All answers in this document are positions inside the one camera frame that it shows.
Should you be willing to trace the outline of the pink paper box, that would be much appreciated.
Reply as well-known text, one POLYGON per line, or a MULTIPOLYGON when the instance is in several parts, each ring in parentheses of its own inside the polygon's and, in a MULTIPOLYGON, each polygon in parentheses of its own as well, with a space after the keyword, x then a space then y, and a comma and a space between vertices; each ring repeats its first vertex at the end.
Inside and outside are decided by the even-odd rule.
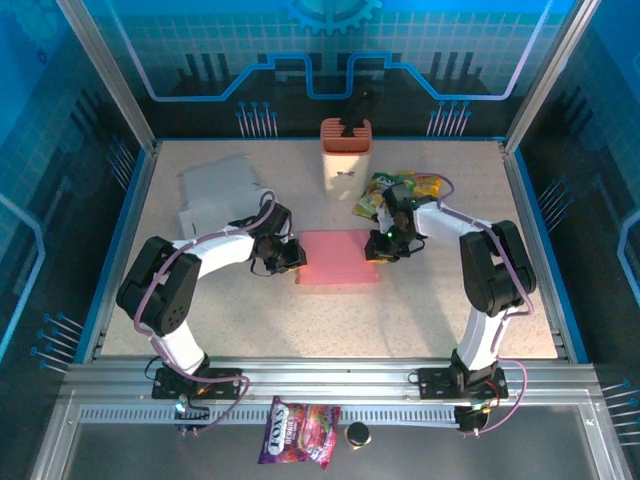
POLYGON ((372 284, 380 280, 377 264, 367 262, 364 247, 367 230, 303 231, 299 243, 306 252, 307 267, 297 273, 303 286, 372 284))

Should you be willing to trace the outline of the grey paper box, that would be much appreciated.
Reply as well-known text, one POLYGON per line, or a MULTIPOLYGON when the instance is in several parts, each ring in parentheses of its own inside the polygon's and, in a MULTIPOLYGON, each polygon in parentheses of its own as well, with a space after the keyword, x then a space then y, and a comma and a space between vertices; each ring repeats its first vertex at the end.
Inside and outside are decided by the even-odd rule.
POLYGON ((251 159, 239 155, 184 170, 181 191, 183 205, 177 218, 183 238, 191 239, 255 215, 267 188, 261 185, 251 159))

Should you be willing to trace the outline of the green candy bag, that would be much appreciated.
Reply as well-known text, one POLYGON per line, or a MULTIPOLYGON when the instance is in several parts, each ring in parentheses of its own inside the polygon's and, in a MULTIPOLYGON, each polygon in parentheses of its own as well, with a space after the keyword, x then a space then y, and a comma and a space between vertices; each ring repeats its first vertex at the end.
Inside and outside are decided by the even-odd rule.
POLYGON ((375 172, 351 212, 356 216, 374 220, 378 215, 378 208, 384 206, 384 191, 395 185, 398 181, 398 176, 375 172))

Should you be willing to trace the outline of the yellow candy bag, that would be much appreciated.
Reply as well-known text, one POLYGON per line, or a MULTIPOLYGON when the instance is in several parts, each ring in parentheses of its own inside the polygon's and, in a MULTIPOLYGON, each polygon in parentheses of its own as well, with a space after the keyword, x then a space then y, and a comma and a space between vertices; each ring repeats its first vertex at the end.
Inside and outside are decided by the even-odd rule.
POLYGON ((405 183, 413 198, 440 196, 442 180, 438 176, 411 170, 399 171, 397 176, 405 183))

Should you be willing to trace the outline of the cream knife block pink top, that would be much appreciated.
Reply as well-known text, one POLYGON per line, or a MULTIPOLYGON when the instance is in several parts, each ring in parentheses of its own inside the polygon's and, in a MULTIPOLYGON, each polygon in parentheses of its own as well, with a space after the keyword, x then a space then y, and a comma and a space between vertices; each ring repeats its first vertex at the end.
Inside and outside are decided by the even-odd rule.
POLYGON ((324 189, 331 200, 355 201, 364 192, 368 180, 372 128, 365 120, 363 127, 353 129, 353 136, 343 136, 344 130, 339 118, 327 118, 321 123, 324 189))

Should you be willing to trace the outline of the purple berries candy bag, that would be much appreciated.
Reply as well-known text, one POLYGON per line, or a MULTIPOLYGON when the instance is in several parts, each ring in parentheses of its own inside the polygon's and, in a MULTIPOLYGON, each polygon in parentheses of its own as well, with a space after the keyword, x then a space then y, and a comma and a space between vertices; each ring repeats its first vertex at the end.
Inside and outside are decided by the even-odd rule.
POLYGON ((284 402, 275 396, 267 416, 259 464, 312 461, 327 471, 338 439, 339 406, 284 402))

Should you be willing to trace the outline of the small jar black lid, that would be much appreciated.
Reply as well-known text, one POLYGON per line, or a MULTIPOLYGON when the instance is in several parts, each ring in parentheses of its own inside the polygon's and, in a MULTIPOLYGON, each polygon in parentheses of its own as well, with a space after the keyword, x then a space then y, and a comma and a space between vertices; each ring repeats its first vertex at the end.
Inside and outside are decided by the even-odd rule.
POLYGON ((361 449, 368 445, 371 440, 371 432, 367 425, 362 422, 353 422, 349 424, 344 432, 347 444, 353 450, 361 449))

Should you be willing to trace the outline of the aluminium frame rail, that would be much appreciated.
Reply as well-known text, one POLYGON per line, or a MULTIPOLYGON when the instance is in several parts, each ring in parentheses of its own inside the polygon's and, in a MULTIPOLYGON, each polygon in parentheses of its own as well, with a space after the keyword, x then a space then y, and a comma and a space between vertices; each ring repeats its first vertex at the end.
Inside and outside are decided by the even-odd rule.
MULTIPOLYGON (((106 356, 74 364, 57 400, 77 404, 148 404, 152 383, 143 373, 146 358, 106 356)), ((250 380, 248 404, 272 397, 300 403, 339 405, 417 404, 417 386, 408 377, 420 368, 445 368, 443 358, 240 358, 214 357, 214 367, 239 368, 250 380)), ((502 364, 512 398, 523 405, 599 402, 603 398, 593 366, 557 360, 502 364)))

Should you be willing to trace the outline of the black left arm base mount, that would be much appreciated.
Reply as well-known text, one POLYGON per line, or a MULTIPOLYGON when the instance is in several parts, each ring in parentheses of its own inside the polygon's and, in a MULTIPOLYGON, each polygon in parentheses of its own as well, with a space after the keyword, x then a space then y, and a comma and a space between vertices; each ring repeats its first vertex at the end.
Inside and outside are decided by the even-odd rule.
POLYGON ((169 367, 162 367, 156 371, 151 397, 157 400, 236 400, 240 395, 240 381, 229 380, 229 377, 237 378, 241 374, 241 369, 211 367, 194 373, 194 376, 206 379, 226 378, 224 382, 207 383, 196 382, 169 367))

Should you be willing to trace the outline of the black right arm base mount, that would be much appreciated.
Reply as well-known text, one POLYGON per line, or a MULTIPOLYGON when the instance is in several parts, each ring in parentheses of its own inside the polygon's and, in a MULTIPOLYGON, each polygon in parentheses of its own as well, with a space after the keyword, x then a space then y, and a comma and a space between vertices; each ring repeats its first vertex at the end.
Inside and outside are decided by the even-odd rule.
POLYGON ((465 389, 455 383, 449 368, 421 368, 417 370, 415 385, 421 400, 503 400, 509 396, 501 368, 497 368, 488 379, 466 386, 465 389))

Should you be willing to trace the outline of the aluminium side rail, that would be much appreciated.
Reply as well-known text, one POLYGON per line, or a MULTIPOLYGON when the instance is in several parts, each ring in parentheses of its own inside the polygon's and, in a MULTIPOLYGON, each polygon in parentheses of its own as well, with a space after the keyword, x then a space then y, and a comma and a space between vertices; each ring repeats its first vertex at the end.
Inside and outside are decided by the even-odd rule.
POLYGON ((116 294, 125 273, 135 232, 157 163, 159 149, 160 146, 157 146, 151 154, 141 151, 136 161, 76 348, 74 364, 93 361, 102 332, 109 325, 116 303, 116 294))
POLYGON ((571 325, 575 322, 565 282, 544 226, 529 173, 517 153, 499 145, 501 160, 538 286, 532 296, 536 312, 514 319, 500 353, 519 359, 576 363, 571 325))

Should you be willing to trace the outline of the aluminium frame post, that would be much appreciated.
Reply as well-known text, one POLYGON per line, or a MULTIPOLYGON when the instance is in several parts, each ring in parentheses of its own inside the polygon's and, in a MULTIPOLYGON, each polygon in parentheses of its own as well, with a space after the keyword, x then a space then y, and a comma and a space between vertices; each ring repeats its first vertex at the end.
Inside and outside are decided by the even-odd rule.
POLYGON ((526 94, 504 140, 504 152, 512 156, 531 127, 549 93, 564 71, 601 0, 575 0, 559 30, 535 81, 526 94))
POLYGON ((155 135, 83 1, 55 1, 141 148, 153 155, 155 135))

